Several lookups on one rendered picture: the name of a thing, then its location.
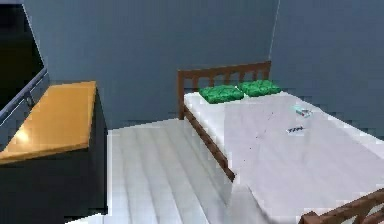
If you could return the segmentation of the brown wooden bed white mattress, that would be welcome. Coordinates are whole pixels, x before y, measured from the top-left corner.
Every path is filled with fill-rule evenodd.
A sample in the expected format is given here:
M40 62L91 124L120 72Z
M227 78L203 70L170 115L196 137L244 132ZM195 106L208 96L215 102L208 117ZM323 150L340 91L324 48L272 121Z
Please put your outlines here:
M231 180L234 224L384 224L383 140L283 90L219 104L199 94L273 82L270 68L265 61L177 73L179 116ZM287 133L298 126L305 129Z

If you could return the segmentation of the green pillow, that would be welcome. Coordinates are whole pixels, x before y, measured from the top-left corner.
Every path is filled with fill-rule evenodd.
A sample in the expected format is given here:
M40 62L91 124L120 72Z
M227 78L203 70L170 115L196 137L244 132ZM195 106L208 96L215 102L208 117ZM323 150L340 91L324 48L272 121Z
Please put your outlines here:
M244 98L244 93L233 85L206 87L199 90L199 94L209 104L226 103Z
M269 80L243 82L238 85L238 88L249 97L271 95L281 91L279 86Z

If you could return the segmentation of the small pale teal object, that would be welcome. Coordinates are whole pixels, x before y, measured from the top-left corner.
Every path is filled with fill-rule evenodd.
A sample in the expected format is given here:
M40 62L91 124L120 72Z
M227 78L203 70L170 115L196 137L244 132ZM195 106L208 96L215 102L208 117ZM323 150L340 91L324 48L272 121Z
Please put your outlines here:
M312 115L312 111L311 110L305 109L305 108L303 108L301 106L295 106L294 110L295 110L295 112L298 115L300 115L300 116L302 116L304 118L310 117Z

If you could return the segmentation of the black cabinet orange top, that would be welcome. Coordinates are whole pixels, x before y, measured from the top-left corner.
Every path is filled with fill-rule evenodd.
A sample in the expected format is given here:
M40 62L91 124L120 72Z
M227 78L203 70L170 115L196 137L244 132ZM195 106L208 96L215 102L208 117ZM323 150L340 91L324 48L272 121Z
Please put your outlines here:
M107 213L107 127L97 85L52 85L0 152L0 224Z

